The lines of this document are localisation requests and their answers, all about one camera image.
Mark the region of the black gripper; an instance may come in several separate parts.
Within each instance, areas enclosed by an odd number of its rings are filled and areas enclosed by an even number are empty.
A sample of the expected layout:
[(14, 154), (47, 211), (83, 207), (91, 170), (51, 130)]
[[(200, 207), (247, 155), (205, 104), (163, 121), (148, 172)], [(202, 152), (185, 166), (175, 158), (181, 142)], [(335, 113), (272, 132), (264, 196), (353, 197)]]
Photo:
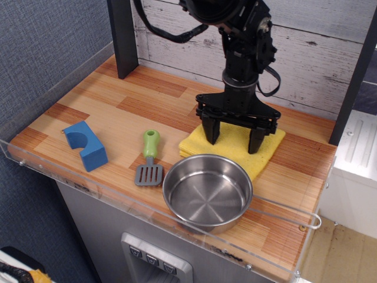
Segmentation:
[(280, 112), (258, 99), (258, 87), (258, 82), (241, 86), (226, 83), (221, 93), (196, 96), (196, 113), (201, 119), (209, 143), (216, 143), (221, 122), (251, 129), (249, 154), (258, 152), (265, 136), (275, 134)]

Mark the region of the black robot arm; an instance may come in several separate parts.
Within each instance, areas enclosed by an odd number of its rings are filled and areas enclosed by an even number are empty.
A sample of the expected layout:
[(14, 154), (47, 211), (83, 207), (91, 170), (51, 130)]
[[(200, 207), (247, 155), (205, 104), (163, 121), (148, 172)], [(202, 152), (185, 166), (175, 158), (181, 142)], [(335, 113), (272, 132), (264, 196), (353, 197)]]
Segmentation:
[(277, 129), (280, 113), (262, 103), (256, 95), (259, 75), (264, 71), (280, 80), (269, 65), (277, 49), (271, 36), (269, 7), (263, 1), (180, 1), (193, 18), (218, 28), (226, 66), (222, 93), (199, 94), (197, 115), (206, 139), (215, 144), (222, 122), (250, 129), (250, 154), (256, 153), (265, 136)]

